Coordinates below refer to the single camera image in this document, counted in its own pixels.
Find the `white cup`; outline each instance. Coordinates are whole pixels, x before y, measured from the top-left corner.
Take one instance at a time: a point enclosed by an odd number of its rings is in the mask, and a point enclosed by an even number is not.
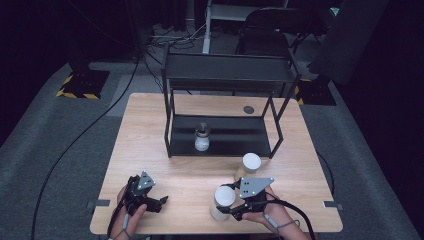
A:
[[[221,186],[215,191],[214,203],[210,208],[212,217],[218,221],[226,220],[230,217],[230,214],[224,214],[220,212],[216,207],[231,207],[236,200],[236,194],[234,190],[228,186]]]

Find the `white container lid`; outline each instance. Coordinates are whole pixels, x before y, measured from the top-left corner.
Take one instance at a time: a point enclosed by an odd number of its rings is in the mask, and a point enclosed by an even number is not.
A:
[[[229,207],[236,200],[234,190],[228,186],[221,186],[215,191],[215,204],[217,206]]]
[[[261,158],[254,153],[246,153],[243,156],[244,170],[248,173],[255,173],[261,167]]]

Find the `wooden table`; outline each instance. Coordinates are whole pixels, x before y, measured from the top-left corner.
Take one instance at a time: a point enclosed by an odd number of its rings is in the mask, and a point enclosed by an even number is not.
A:
[[[178,111],[188,114],[243,116],[246,114],[243,112],[244,106],[263,109],[266,98],[176,95],[175,101]],[[278,106],[283,99],[274,101]],[[270,143],[273,143],[276,141],[276,131],[272,127],[273,120],[269,119],[268,122],[270,127],[268,129],[267,126],[267,131]],[[99,195],[99,199],[111,200],[111,203],[108,207],[96,207],[91,231],[95,234],[106,233],[117,204],[117,193],[130,176],[140,175],[145,170],[156,182],[149,197],[159,199],[168,195],[169,199],[160,213],[148,212],[144,215],[137,233],[268,233],[269,230],[260,224],[238,222],[233,217],[216,221],[209,213],[215,190],[221,184],[234,182],[241,158],[168,158],[164,141],[165,123],[163,95],[136,93],[130,96]],[[257,177],[274,177],[275,182],[271,184],[274,192],[302,209],[310,218],[315,232],[341,231],[343,225],[337,209],[323,206],[323,201],[333,201],[333,198],[295,100],[289,102],[280,124],[284,141],[273,159],[262,158]],[[288,211],[294,219],[300,220],[300,227],[306,232],[302,217]]]

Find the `black metal frame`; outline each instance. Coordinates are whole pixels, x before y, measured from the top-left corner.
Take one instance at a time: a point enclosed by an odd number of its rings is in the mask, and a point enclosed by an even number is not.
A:
[[[240,55],[202,55],[202,54],[181,54],[169,53],[169,46],[166,46],[162,61],[162,83],[163,94],[165,100],[166,111],[166,128],[165,128],[165,144],[168,157],[172,156],[243,156],[247,152],[255,152],[259,156],[274,156],[281,143],[283,142],[283,133],[279,124],[281,116],[287,107],[290,96],[293,95],[295,87],[300,80],[298,67],[294,61],[293,55],[291,59],[287,59],[288,68],[293,67],[296,75],[291,79],[281,80],[263,80],[263,79],[231,79],[228,78],[191,78],[191,77],[168,77],[167,67],[169,55],[195,56],[195,57],[223,57],[226,59],[276,59],[281,57],[259,57],[259,56],[240,56]],[[273,94],[277,87],[284,87],[286,83],[291,83],[281,108],[276,109]],[[245,92],[267,92],[268,99],[265,103],[261,116],[206,116],[206,115],[186,115],[176,112],[174,90],[199,90],[199,91],[245,91]],[[265,115],[271,108],[278,133],[278,141],[271,149],[266,126]],[[194,128],[197,123],[208,122],[211,124],[212,133],[210,136],[211,145],[208,150],[201,152],[194,147]]]

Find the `yellow black warning tape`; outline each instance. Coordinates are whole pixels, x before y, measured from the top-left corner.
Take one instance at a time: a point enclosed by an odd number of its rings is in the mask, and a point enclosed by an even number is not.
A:
[[[69,75],[65,81],[63,82],[62,87],[57,92],[56,97],[69,97],[69,98],[88,98],[88,99],[100,99],[100,94],[95,93],[78,93],[78,92],[71,92],[68,90],[67,87],[72,83],[71,80],[73,79],[73,75]]]

